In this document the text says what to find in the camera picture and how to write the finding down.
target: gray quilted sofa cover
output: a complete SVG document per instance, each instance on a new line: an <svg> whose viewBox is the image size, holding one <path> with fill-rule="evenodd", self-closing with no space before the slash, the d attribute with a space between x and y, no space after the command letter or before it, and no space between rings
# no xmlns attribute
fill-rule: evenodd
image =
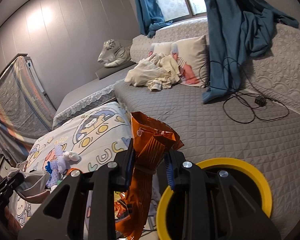
<svg viewBox="0 0 300 240"><path fill-rule="evenodd" d="M258 168L269 182L273 195L271 219L282 238L300 219L300 115L274 122L255 120L239 124L222 109L223 101L202 104L202 92L181 84L160 92L118 83L114 92L130 112L141 111L169 124L185 146L181 151L194 163L217 157L244 160ZM252 118L251 110L236 99L226 104L227 112L242 122ZM286 109L268 103L260 117L286 114Z"/></svg>

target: white cartoon printed cloth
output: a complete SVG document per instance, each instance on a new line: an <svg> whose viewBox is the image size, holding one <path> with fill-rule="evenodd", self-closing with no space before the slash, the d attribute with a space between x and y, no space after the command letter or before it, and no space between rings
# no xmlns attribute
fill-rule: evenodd
<svg viewBox="0 0 300 240"><path fill-rule="evenodd" d="M131 139L131 125L126 111L116 102L98 106L67 122L59 128L40 137L27 158L26 172L45 170L48 162L56 159L55 146L63 151L74 151L80 156L78 162L68 161L67 169L77 168L83 173L95 171L113 161L117 152L127 150ZM146 235L155 233L155 213L160 196L156 198L154 210L149 212ZM31 204L16 193L10 198L9 209L21 226L31 218L40 204ZM85 216L85 239L89 228L90 203L88 198Z"/></svg>

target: orange snack bag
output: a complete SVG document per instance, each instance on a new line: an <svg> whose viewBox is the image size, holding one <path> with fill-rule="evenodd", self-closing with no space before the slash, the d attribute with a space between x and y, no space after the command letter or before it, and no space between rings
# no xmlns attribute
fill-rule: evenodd
<svg viewBox="0 0 300 240"><path fill-rule="evenodd" d="M184 144L170 126L141 112L131 113L131 126L136 160L125 203L132 207L132 213L129 219L117 222L115 228L128 240L138 240L149 212L152 176L164 152L178 150Z"/></svg>

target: silver screw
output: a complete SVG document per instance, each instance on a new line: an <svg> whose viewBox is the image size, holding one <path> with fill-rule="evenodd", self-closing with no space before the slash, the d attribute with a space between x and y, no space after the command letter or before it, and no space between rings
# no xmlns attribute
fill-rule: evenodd
<svg viewBox="0 0 300 240"><path fill-rule="evenodd" d="M79 170L74 170L74 171L71 171L70 174L72 177L78 177L81 174L81 172Z"/></svg>
<svg viewBox="0 0 300 240"><path fill-rule="evenodd" d="M226 178L228 177L229 173L227 171L219 171L220 177Z"/></svg>
<svg viewBox="0 0 300 240"><path fill-rule="evenodd" d="M184 166L185 168L191 168L192 167L192 163L191 162L184 162L182 164L182 166Z"/></svg>
<svg viewBox="0 0 300 240"><path fill-rule="evenodd" d="M117 163L116 162L109 162L107 164L108 168L115 168L117 166Z"/></svg>

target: throw pillow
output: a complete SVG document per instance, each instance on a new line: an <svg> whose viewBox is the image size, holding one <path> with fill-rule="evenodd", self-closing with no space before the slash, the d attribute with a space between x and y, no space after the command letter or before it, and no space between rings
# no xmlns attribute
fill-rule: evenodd
<svg viewBox="0 0 300 240"><path fill-rule="evenodd" d="M163 53L165 56L168 56L171 52L172 42L161 42L161 43L152 43L148 57L155 53Z"/></svg>
<svg viewBox="0 0 300 240"><path fill-rule="evenodd" d="M171 44L171 53L177 61L182 84L206 87L209 81L208 47L205 35L176 41Z"/></svg>

